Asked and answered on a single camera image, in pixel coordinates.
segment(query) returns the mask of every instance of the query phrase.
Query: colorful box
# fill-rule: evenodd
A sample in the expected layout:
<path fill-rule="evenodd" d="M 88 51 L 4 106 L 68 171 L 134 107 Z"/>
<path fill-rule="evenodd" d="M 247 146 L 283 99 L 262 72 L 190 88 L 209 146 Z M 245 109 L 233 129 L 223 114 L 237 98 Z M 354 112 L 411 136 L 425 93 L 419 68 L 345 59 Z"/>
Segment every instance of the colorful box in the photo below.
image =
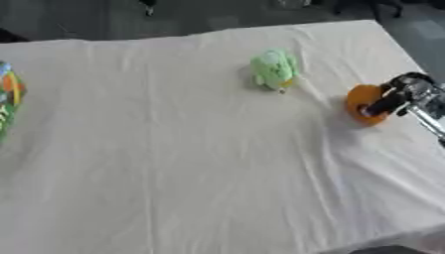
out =
<path fill-rule="evenodd" d="M 0 62 L 0 140 L 12 124 L 25 93 L 25 84 L 11 65 Z"/>

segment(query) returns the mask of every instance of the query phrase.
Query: stuffed frog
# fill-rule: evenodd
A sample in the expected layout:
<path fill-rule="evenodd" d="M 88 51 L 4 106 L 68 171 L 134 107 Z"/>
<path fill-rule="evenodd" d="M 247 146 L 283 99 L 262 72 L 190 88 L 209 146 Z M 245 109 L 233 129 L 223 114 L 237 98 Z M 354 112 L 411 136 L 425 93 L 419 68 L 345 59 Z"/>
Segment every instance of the stuffed frog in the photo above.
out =
<path fill-rule="evenodd" d="M 280 93 L 286 92 L 298 74 L 295 57 L 283 50 L 269 50 L 252 59 L 250 65 L 256 84 L 265 85 Z"/>

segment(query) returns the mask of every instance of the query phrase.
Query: gray carpet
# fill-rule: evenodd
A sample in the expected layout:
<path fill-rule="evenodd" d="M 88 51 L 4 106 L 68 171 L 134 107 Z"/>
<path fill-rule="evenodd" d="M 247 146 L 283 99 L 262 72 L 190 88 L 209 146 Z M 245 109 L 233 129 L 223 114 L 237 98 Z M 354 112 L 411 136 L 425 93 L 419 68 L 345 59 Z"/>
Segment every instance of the gray carpet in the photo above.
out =
<path fill-rule="evenodd" d="M 159 0 L 147 18 L 136 0 L 0 0 L 0 27 L 31 40 L 130 40 L 185 36 L 227 28 L 371 19 L 365 6 L 341 16 L 329 4 L 294 11 L 269 0 Z M 383 26 L 425 70 L 445 81 L 445 12 L 405 6 L 402 19 L 381 8 Z"/>

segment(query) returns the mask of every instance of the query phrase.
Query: white sheet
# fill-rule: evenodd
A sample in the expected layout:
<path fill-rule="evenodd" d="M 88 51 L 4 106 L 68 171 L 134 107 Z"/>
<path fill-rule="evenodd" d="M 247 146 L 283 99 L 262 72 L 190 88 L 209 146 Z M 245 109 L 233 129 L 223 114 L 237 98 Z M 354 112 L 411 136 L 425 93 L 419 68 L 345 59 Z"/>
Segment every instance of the white sheet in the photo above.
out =
<path fill-rule="evenodd" d="M 248 62 L 300 62 L 285 95 Z M 1 45 L 29 93 L 0 148 L 1 253 L 316 253 L 445 225 L 444 151 L 361 128 L 356 83 L 413 60 L 374 22 Z"/>

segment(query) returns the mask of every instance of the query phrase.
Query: orange object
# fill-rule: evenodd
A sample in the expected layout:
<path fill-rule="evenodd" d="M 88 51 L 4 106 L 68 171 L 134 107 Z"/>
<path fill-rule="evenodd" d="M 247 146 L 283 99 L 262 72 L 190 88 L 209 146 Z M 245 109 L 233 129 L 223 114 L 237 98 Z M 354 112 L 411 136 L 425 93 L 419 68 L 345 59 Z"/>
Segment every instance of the orange object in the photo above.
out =
<path fill-rule="evenodd" d="M 11 76 L 6 74 L 3 76 L 3 90 L 4 91 L 12 91 L 12 79 Z"/>
<path fill-rule="evenodd" d="M 359 84 L 348 92 L 346 109 L 354 119 L 365 125 L 372 126 L 386 119 L 387 113 L 371 117 L 364 116 L 360 112 L 360 107 L 371 105 L 379 99 L 381 99 L 381 89 L 378 85 Z"/>

